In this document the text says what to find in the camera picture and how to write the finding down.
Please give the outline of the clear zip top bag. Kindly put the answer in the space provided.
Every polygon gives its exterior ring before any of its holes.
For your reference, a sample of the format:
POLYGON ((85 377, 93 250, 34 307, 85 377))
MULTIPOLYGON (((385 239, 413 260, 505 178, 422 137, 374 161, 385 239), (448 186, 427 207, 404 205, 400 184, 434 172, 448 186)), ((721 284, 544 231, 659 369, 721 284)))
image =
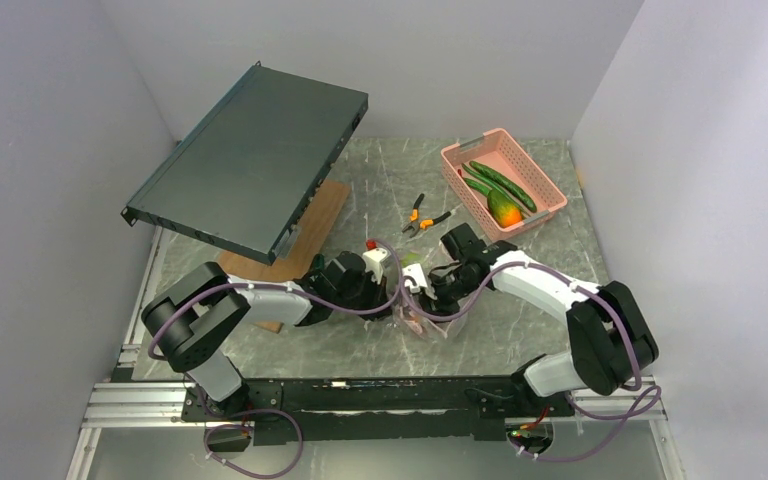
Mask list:
POLYGON ((399 261, 403 287, 393 306, 393 322, 409 333, 429 341, 452 340, 467 324, 465 299, 445 298, 433 285, 452 273, 457 262, 441 242, 426 253, 409 252, 399 261))

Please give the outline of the green orange fake mango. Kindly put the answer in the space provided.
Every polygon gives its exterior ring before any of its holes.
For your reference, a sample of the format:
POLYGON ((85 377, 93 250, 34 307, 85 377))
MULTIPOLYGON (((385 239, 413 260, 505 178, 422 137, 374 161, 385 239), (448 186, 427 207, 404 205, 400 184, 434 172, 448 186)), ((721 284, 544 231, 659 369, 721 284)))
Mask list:
POLYGON ((523 221, 518 204, 502 192, 490 189, 486 196, 487 210, 500 228, 512 227, 523 221))

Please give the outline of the green fake chili pepper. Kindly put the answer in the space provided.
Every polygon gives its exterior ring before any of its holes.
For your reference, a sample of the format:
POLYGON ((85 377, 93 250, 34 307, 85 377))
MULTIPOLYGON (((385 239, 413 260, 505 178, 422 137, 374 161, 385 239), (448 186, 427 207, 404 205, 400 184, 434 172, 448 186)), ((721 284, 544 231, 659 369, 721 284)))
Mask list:
POLYGON ((492 191, 490 186, 481 181, 472 178, 463 178, 463 181, 470 189, 480 193, 484 197, 487 197, 492 191))

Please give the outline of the green fake cucumber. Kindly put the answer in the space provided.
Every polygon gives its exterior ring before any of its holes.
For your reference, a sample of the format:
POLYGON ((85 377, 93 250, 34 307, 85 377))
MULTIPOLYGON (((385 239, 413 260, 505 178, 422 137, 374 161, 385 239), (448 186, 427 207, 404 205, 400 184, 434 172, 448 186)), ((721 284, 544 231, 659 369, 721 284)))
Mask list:
POLYGON ((516 182, 503 175, 498 170, 477 161, 470 161, 469 165, 475 171, 487 176, 502 185, 511 195, 518 199, 532 213, 537 212, 537 205, 531 196, 516 182))

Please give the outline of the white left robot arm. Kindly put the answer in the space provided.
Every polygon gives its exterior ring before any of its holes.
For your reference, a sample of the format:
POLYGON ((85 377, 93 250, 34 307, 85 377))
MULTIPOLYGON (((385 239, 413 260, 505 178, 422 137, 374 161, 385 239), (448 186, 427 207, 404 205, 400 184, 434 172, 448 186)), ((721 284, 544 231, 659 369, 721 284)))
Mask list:
POLYGON ((248 387, 221 347, 240 323, 280 322, 305 327, 333 312, 376 320, 391 312, 383 248, 342 252, 284 282, 244 279, 206 262, 159 294, 141 314, 152 336, 149 355, 194 380, 208 407, 224 420, 247 406, 248 387))

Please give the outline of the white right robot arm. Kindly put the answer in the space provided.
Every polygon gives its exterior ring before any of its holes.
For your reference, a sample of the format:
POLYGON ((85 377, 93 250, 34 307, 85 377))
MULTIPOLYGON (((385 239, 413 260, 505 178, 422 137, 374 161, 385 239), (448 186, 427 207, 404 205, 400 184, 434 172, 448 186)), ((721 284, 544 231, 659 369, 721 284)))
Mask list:
POLYGON ((451 261, 432 269, 416 311, 434 323, 465 316, 486 289, 531 304, 565 327, 569 348, 521 368, 511 388, 517 411, 534 415, 550 396, 589 389, 603 396, 637 391, 659 348, 628 286, 575 279, 507 241, 488 244, 461 224, 443 235, 451 261))

